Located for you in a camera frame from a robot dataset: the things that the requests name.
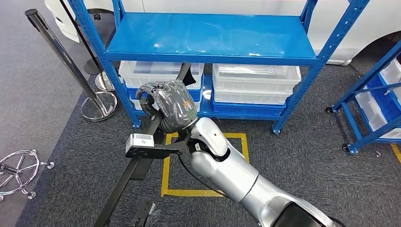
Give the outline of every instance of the gray glove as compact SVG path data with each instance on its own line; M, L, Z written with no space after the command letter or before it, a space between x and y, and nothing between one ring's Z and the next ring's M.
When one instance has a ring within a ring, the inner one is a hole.
M165 116L160 129L166 133L185 129L198 118L195 103L181 80L147 83L137 90L136 98L140 98L142 109L151 117L157 113L152 105L159 106Z

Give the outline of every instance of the white car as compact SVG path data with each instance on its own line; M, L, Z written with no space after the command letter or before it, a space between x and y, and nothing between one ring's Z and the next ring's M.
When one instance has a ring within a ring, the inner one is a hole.
M61 32L79 42L77 31L58 0L44 0ZM72 12L68 1L64 0ZM91 14L113 13L111 0L84 0ZM122 0L126 12L216 13L300 15L306 0ZM347 0L319 0L312 16L308 37L316 54L348 6ZM400 0L370 0L344 37L329 63L348 65L373 41L401 31Z

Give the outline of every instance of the yellow floor tape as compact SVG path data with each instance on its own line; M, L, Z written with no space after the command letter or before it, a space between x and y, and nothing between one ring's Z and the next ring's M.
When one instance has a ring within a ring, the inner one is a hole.
M397 145L394 145L394 144L391 144L391 148L392 148L392 150L393 150L395 156L397 157L398 161L399 161L400 164L401 164L401 152L400 152L400 150L398 149L398 146L397 146Z
M241 139L242 154L245 160L249 162L248 143L246 141L245 133L224 133L227 139ZM178 133L167 134L166 145L171 144L172 138L177 138ZM163 174L162 174L162 188L160 196L165 195L183 196L183 197L221 197L222 195L214 192L213 190L186 190L186 189L168 189L168 178L170 174L170 157L164 159Z

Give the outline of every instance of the black pole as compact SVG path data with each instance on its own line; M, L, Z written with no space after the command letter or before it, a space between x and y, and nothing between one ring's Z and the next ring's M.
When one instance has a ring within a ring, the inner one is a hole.
M78 67L67 53L65 48L61 45L57 37L54 35L53 31L49 28L46 21L40 15L36 9L29 9L25 11L25 15L34 28L40 33L40 35L45 39L45 41L51 46L54 52L59 56L60 60L64 63L67 69L71 72L73 77L77 80L82 89L93 101L96 107L101 111L103 115L107 113L105 106L102 101L97 97L96 93L92 90L90 85L87 83L84 75L79 71Z
M68 15L68 17L70 18L71 23L74 25L75 30L77 31L79 37L81 38L82 42L84 43L85 47L87 48L87 51L89 52L93 62L95 63L95 65L96 65L96 67L97 67L97 69L99 71L98 73L95 73L95 74L101 73L103 71L103 67L99 64L99 62L97 61L97 58L93 55L93 52L90 49L90 47L89 47L86 39L84 38L83 34L81 33L81 30L79 29L78 24L75 22L74 18L72 17L72 15L71 15L70 11L68 10L67 6L65 5L64 1L60 0L60 3L63 6L65 12Z

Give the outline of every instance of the white plastic storage bin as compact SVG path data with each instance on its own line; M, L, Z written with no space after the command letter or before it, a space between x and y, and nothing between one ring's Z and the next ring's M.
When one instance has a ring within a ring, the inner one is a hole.
M370 92L360 93L356 95L355 98L359 106L364 111L366 118L369 122L370 128L373 131L380 129L385 124L387 124L387 120L383 116L382 110L380 109L379 105L377 104L373 96L370 94ZM400 128L393 129L392 131L381 136L380 138L401 139L401 129Z
M181 69L180 62L157 62L157 61L121 61L118 70L129 88L138 88L151 81L167 81L177 78ZM204 63L191 64L191 73L196 80L195 84L187 86L187 89L199 90L201 88L201 77Z
M401 64L394 59L389 66L380 72L386 84L395 84L401 82ZM398 98L398 102L401 100L401 87L393 89L395 96Z
M130 100L132 103L134 103L136 110L142 110L142 107L140 106L140 102L138 99L131 99L131 97L130 97ZM201 109L201 101L195 102L195 106L196 106L196 111L199 112L199 110ZM159 110L159 107L156 103L153 104L153 107L155 109Z
M287 92L301 81L298 66L213 64L216 91Z
M214 90L214 101L217 103L283 105L291 94L292 92L244 93Z

